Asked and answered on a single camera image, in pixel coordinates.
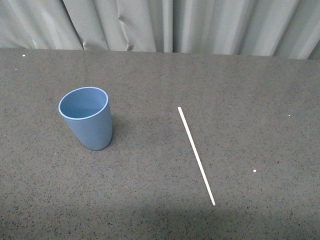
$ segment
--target cup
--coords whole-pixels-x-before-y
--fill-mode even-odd
[[[107,93],[87,86],[66,94],[59,112],[79,141],[91,150],[101,150],[112,138],[112,118]]]

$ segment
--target curtain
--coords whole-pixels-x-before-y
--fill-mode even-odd
[[[320,59],[320,0],[0,0],[0,47]]]

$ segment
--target speckled surface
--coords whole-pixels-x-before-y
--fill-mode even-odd
[[[101,151],[59,115],[84,86]],[[320,61],[2,48],[0,239],[320,239],[319,103]]]

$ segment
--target blue cup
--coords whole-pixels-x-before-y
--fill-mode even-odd
[[[79,141],[91,150],[101,150],[112,138],[109,98],[100,88],[87,86],[65,95],[59,112]]]

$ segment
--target stick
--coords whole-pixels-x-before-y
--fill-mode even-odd
[[[186,130],[186,134],[187,134],[188,137],[189,137],[189,141],[190,141],[190,143],[191,143],[191,146],[192,146],[192,149],[193,149],[193,152],[194,152],[196,161],[198,162],[198,165],[199,165],[199,168],[200,168],[200,171],[201,171],[201,174],[202,174],[202,177],[203,177],[203,180],[204,180],[206,189],[207,189],[207,191],[208,191],[208,193],[209,193],[211,202],[212,202],[213,206],[215,206],[216,203],[215,203],[215,200],[214,200],[214,196],[212,196],[212,192],[211,192],[211,190],[210,190],[210,186],[209,186],[209,183],[208,183],[208,180],[207,180],[207,177],[206,177],[204,168],[202,167],[202,164],[201,164],[201,161],[200,161],[200,158],[199,158],[199,155],[198,155],[198,152],[197,152],[197,149],[196,149],[194,140],[192,139],[192,136],[191,136],[191,133],[190,133],[190,130],[189,130],[187,121],[186,121],[186,119],[185,119],[184,112],[182,111],[181,107],[178,107],[178,111],[179,111],[179,113],[180,113],[180,116],[181,116],[181,119],[182,119],[184,128],[185,128],[185,130]]]

